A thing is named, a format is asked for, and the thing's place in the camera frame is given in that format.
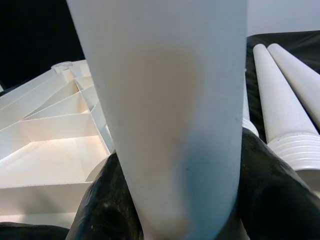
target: cylindrical white tube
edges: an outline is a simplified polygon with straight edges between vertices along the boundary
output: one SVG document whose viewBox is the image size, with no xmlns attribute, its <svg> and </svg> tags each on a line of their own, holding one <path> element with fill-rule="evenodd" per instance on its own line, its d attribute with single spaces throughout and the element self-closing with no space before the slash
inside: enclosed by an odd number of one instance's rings
<svg viewBox="0 0 320 240">
<path fill-rule="evenodd" d="M 301 106 L 267 48 L 253 48 L 254 63 L 262 105 L 266 141 L 292 132 L 317 134 L 317 130 Z"/>
<path fill-rule="evenodd" d="M 295 170 L 320 169 L 320 136 L 266 47 L 253 48 L 268 146 Z"/>
<path fill-rule="evenodd" d="M 68 0 L 144 238 L 214 239 L 238 188 L 246 0 Z"/>
<path fill-rule="evenodd" d="M 276 43 L 271 44 L 268 51 L 320 128 L 320 75 Z"/>
<path fill-rule="evenodd" d="M 257 137 L 259 137 L 258 130 L 256 129 L 255 125 L 250 121 L 248 94 L 247 94 L 247 86 L 246 86 L 246 76 L 244 76 L 244 81 L 243 81 L 242 127 L 246 128 L 246 129 L 249 129 Z"/>
</svg>

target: black plastic sheet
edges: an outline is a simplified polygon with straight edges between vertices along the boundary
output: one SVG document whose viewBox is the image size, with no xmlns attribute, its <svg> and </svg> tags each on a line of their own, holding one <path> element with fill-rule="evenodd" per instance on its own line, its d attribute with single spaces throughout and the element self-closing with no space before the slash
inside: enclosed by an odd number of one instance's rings
<svg viewBox="0 0 320 240">
<path fill-rule="evenodd" d="M 266 142 L 264 120 L 261 109 L 253 48 L 257 44 L 277 43 L 310 68 L 320 74 L 320 31 L 266 33 L 247 38 L 246 48 L 246 87 L 248 93 L 251 122 Z"/>
<path fill-rule="evenodd" d="M 250 240 L 320 240 L 320 199 L 245 128 L 238 209 Z"/>
<path fill-rule="evenodd" d="M 0 223 L 0 240 L 65 240 L 69 229 L 60 226 Z"/>
<path fill-rule="evenodd" d="M 66 240 L 142 240 L 118 156 L 113 153 L 84 194 Z"/>
</svg>

